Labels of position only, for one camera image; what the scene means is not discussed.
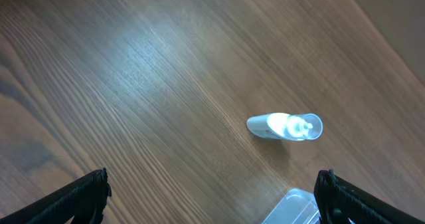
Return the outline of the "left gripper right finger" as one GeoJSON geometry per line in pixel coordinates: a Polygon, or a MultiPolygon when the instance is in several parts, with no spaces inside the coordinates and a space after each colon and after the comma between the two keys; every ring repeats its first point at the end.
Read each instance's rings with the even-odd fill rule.
{"type": "Polygon", "coordinates": [[[321,170],[313,191],[321,224],[424,224],[334,174],[321,170]]]}

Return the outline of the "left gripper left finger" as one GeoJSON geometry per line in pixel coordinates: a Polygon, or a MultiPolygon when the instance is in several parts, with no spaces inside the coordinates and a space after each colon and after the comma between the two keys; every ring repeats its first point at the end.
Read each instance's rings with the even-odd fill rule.
{"type": "Polygon", "coordinates": [[[100,224],[112,196],[105,168],[94,170],[44,198],[1,218],[1,224],[100,224]]]}

